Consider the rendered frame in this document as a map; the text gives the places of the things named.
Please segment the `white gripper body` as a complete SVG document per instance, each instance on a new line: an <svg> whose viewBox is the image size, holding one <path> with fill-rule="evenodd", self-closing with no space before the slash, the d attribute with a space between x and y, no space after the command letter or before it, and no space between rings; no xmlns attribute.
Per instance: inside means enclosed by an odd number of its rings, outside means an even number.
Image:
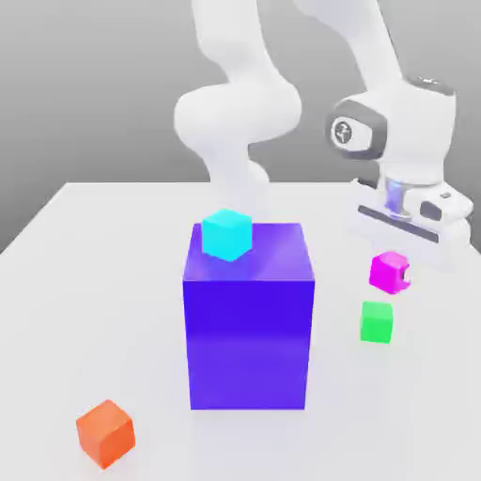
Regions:
<svg viewBox="0 0 481 481"><path fill-rule="evenodd" d="M436 229L397 219L366 205L347 207L345 226L369 241L378 253L393 251L410 262L453 271L470 252L471 230L466 221Z"/></svg>

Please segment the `small magenta cube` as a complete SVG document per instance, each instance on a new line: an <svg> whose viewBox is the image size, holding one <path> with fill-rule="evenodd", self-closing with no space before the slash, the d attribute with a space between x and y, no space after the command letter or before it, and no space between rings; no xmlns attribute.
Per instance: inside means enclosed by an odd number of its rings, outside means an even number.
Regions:
<svg viewBox="0 0 481 481"><path fill-rule="evenodd" d="M411 282L405 279L409 266L409 260L397 252L379 254L372 259L369 284L386 293L397 294L411 285Z"/></svg>

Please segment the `small cyan cube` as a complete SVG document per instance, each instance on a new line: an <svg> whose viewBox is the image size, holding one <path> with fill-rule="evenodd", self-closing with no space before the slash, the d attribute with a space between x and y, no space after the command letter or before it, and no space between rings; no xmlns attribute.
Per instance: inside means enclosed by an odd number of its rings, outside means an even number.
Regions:
<svg viewBox="0 0 481 481"><path fill-rule="evenodd" d="M253 246L252 217L231 209L220 209L201 223L202 252L232 262Z"/></svg>

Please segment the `small green cube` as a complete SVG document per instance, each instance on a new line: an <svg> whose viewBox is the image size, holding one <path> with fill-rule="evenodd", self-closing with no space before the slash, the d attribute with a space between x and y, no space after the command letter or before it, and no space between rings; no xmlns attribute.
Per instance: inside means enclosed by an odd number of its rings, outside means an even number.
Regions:
<svg viewBox="0 0 481 481"><path fill-rule="evenodd" d="M364 301L360 337L363 341L389 344L394 325L394 311L390 303Z"/></svg>

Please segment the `small orange cube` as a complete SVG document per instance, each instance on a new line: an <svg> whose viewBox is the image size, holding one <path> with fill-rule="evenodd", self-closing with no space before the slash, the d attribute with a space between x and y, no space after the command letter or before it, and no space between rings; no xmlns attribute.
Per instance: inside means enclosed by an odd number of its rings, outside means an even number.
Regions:
<svg viewBox="0 0 481 481"><path fill-rule="evenodd" d="M103 470L136 444L132 418L110 399L80 416L76 428L82 449Z"/></svg>

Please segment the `large blue box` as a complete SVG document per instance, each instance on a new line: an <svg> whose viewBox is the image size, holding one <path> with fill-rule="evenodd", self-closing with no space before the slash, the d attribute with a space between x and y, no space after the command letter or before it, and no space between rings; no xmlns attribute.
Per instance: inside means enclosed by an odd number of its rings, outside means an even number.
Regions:
<svg viewBox="0 0 481 481"><path fill-rule="evenodd" d="M304 408L315 285L298 224L256 224L233 262L204 254L194 225L182 279L192 409Z"/></svg>

